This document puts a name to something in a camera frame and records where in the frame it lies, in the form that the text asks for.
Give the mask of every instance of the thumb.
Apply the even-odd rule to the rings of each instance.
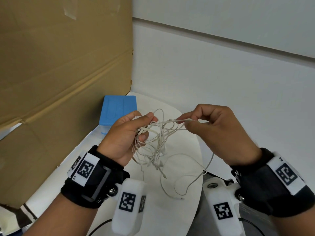
[[[140,127],[144,127],[150,124],[150,122],[153,120],[154,114],[152,112],[149,112],[147,115],[144,115],[140,118],[137,118],[135,120],[132,120],[129,122],[133,130],[137,130]]]
[[[212,128],[212,126],[208,124],[199,123],[195,120],[185,122],[185,127],[188,131],[198,135],[202,139],[209,136],[209,131],[211,131]]]

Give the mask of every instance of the blue lid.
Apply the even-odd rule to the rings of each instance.
[[[117,119],[135,110],[136,96],[106,95],[100,114],[100,125],[112,126]]]

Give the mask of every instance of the screw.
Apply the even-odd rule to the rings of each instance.
[[[240,194],[238,195],[238,197],[237,197],[237,198],[238,198],[238,200],[239,200],[239,201],[242,201],[242,202],[243,202],[243,201],[245,201],[245,198],[244,198],[244,197],[242,197]]]
[[[211,183],[211,184],[208,184],[207,187],[210,189],[213,189],[215,187],[218,187],[218,184],[217,183]]]

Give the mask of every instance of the brown cardboard panel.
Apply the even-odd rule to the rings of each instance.
[[[130,90],[131,0],[0,0],[0,203],[20,207]]]

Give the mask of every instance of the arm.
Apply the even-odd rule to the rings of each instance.
[[[132,143],[137,129],[157,121],[153,113],[141,116],[134,111],[118,119],[108,134],[100,143],[97,151],[113,159],[122,166],[126,166],[132,158]],[[148,132],[139,136],[144,142]],[[95,218],[97,209],[88,209],[78,206],[59,194],[39,219],[26,231],[25,236],[86,236]]]
[[[250,139],[228,107],[199,104],[194,111],[178,119],[191,118],[185,123],[191,133],[200,136],[207,146],[230,166],[250,165],[261,158],[261,150]],[[198,119],[207,120],[199,123]],[[283,236],[315,235],[315,207],[287,218],[271,217]]]

